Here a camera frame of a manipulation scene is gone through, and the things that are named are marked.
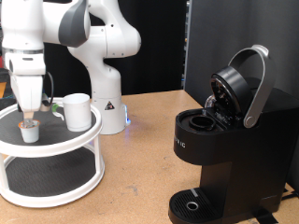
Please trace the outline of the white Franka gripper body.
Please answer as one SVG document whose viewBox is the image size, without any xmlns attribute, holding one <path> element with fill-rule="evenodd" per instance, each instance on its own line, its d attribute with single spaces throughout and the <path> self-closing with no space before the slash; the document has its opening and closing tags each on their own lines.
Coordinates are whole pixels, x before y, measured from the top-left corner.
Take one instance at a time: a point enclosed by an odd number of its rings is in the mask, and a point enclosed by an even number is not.
<svg viewBox="0 0 299 224">
<path fill-rule="evenodd" d="M 11 88 L 21 110 L 36 112 L 41 107 L 42 76 L 10 76 Z"/>
</svg>

